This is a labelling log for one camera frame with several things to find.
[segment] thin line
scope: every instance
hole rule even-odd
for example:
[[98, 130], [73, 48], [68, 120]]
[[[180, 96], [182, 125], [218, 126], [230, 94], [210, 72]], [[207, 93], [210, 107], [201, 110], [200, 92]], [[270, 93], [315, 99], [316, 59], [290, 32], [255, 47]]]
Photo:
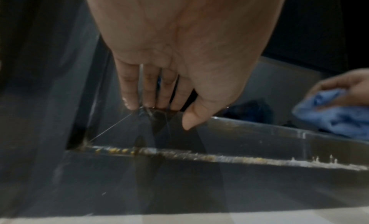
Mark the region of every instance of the thin line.
[[112, 127], [114, 127], [115, 125], [117, 125], [118, 123], [122, 122], [123, 120], [125, 120], [126, 118], [128, 118], [132, 113], [130, 113], [129, 115], [127, 115], [126, 117], [124, 117], [123, 119], [119, 120], [116, 124], [114, 124], [113, 126], [109, 127], [108, 129], [106, 129], [105, 131], [103, 131], [102, 133], [98, 134], [95, 138], [93, 138], [91, 141], [95, 140], [97, 137], [101, 136], [102, 134], [106, 133], [109, 129], [111, 129]]

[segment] blue rag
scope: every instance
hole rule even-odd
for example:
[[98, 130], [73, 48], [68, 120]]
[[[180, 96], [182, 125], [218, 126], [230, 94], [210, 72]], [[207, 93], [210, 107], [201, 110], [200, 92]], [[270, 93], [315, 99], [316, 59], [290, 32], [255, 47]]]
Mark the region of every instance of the blue rag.
[[332, 107], [318, 111], [333, 99], [344, 95], [346, 90], [321, 91], [315, 96], [300, 102], [292, 113], [298, 119], [311, 123], [331, 133], [354, 139], [369, 140], [369, 107]]

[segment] human hand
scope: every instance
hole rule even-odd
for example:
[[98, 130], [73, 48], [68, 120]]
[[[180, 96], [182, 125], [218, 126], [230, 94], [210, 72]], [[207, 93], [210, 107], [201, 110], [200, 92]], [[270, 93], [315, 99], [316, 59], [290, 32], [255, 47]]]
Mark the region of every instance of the human hand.
[[[197, 99], [183, 115], [184, 129], [234, 102], [266, 46], [284, 0], [87, 0], [111, 49], [122, 99], [139, 107], [180, 110], [193, 89]], [[161, 87], [156, 98], [156, 83]]]
[[321, 109], [335, 106], [369, 106], [369, 69], [357, 69], [318, 82], [306, 95], [311, 97], [323, 90], [347, 89], [340, 96]]

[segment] microfiber cloth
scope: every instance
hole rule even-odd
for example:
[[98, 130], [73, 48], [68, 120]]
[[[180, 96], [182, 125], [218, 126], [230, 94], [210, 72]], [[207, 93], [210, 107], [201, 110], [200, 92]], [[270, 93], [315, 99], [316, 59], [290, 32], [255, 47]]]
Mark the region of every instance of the microfiber cloth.
[[298, 119], [331, 133], [354, 139], [369, 140], [369, 107], [332, 107], [317, 110], [318, 106], [326, 105], [345, 93], [344, 89], [321, 91], [300, 102], [294, 107], [292, 113]]

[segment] skin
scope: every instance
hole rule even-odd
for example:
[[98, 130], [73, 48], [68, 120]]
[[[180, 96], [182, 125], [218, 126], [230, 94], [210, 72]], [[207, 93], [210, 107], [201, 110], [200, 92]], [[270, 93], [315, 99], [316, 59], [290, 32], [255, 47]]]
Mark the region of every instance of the skin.
[[[193, 89], [197, 99], [183, 115], [188, 130], [242, 93], [277, 22], [284, 0], [87, 0], [111, 49], [126, 107], [180, 110]], [[156, 81], [162, 82], [156, 97]]]
[[323, 90], [347, 89], [347, 94], [331, 101], [321, 109], [337, 106], [369, 106], [369, 69], [357, 69], [317, 83], [307, 93], [309, 98]]

